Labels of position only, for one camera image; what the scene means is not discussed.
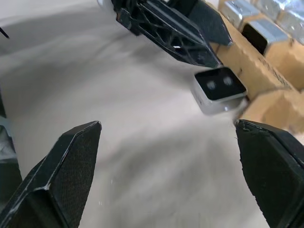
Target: white table surface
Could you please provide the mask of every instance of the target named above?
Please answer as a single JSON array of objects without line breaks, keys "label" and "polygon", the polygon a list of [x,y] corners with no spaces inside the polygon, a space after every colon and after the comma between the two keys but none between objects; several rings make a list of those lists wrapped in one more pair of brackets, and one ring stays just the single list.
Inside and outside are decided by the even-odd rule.
[{"label": "white table surface", "polygon": [[191,95],[201,67],[134,37],[94,1],[36,6],[5,18],[11,40],[0,37],[23,177],[63,132],[99,120],[81,228],[268,227],[242,174],[234,113],[205,116]]}]

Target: silver metal box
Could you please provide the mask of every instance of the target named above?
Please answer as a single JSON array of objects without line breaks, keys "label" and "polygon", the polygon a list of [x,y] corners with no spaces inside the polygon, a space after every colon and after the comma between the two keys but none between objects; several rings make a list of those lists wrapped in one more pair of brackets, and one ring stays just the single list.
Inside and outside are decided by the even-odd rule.
[{"label": "silver metal box", "polygon": [[225,1],[220,12],[237,29],[240,29],[245,18],[260,14],[256,7],[245,0]]},{"label": "silver metal box", "polygon": [[212,115],[237,108],[247,90],[231,69],[222,67],[197,73],[192,93],[202,112]]},{"label": "silver metal box", "polygon": [[304,45],[304,9],[292,9],[280,14],[277,24]]},{"label": "silver metal box", "polygon": [[290,8],[303,5],[302,0],[257,0],[256,7],[266,14],[270,19],[276,21],[279,14]]},{"label": "silver metal box", "polygon": [[242,35],[262,55],[268,52],[272,44],[289,40],[286,33],[267,19],[250,21],[244,26]]}]

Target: metal box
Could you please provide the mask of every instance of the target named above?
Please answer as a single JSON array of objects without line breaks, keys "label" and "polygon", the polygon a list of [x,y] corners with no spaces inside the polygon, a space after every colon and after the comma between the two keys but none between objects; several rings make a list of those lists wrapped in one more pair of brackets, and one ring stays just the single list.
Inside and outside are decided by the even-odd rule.
[{"label": "metal box", "polygon": [[226,1],[220,8],[220,12],[237,29],[241,29],[245,19],[255,18],[260,14],[256,7],[245,0]]},{"label": "metal box", "polygon": [[280,14],[276,23],[304,45],[304,9],[284,11]]},{"label": "metal box", "polygon": [[265,57],[272,45],[290,40],[286,33],[267,19],[258,19],[247,23],[243,28],[242,35]]},{"label": "metal box", "polygon": [[301,0],[256,0],[256,7],[273,21],[282,11],[302,5]]},{"label": "metal box", "polygon": [[237,108],[247,90],[230,68],[221,67],[197,73],[192,93],[202,112],[212,115]]}]

